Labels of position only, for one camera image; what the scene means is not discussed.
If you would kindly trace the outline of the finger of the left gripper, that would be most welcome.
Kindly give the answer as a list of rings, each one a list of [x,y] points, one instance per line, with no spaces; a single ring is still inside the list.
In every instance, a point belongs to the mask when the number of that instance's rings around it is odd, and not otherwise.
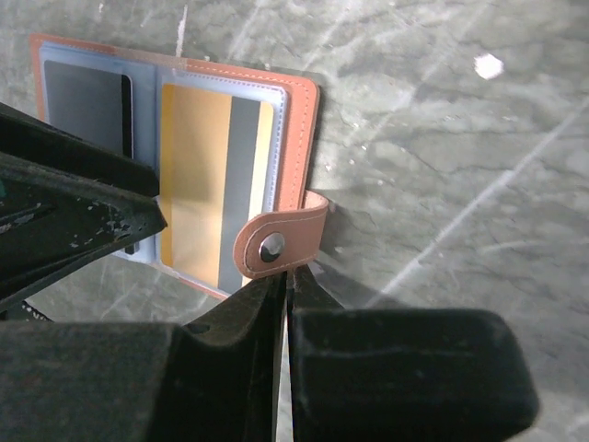
[[[1,107],[1,309],[150,238],[152,169]]]

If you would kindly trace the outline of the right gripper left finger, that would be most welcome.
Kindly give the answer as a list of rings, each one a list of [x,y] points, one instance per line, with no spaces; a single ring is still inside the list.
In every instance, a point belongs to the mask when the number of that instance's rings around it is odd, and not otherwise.
[[[187,324],[1,325],[5,441],[272,441],[286,278]]]

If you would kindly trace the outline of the black credit card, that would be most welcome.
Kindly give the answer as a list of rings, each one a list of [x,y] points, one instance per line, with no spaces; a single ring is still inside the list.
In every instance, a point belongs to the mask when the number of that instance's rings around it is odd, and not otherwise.
[[[133,156],[133,89],[123,74],[47,60],[50,125],[102,149]]]

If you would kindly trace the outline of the orange credit card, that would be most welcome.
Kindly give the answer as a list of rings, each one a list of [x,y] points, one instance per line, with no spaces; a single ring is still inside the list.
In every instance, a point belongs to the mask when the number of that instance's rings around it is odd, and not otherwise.
[[[165,83],[161,89],[160,195],[167,228],[160,261],[226,293],[245,282],[234,263],[237,234],[266,203],[279,94],[237,95]]]

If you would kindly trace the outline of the pink leather card holder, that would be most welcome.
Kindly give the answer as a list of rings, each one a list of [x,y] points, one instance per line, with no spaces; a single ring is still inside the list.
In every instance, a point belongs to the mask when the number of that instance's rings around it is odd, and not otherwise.
[[[32,35],[29,44],[38,113],[47,123],[45,61],[95,68],[131,79],[133,156],[130,159],[156,173],[159,182],[156,202],[159,207],[163,84],[207,90],[231,89],[237,95],[263,95],[270,91],[279,94],[277,105],[280,114],[274,123],[280,149],[271,155],[268,167],[271,179],[265,191],[267,201],[262,212],[251,218],[237,234],[234,263],[245,278],[244,286],[263,276],[292,270],[317,257],[329,203],[325,197],[306,188],[319,102],[318,86],[312,80],[46,34]],[[237,291],[226,293],[213,289],[164,265],[159,259],[162,232],[118,250],[117,256],[156,267],[216,297],[228,297]]]

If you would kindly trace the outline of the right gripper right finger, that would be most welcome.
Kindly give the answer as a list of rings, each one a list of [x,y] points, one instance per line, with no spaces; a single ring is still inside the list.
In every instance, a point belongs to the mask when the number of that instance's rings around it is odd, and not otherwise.
[[[288,338],[297,441],[505,441],[539,400],[512,329],[488,310],[346,309],[293,271]]]

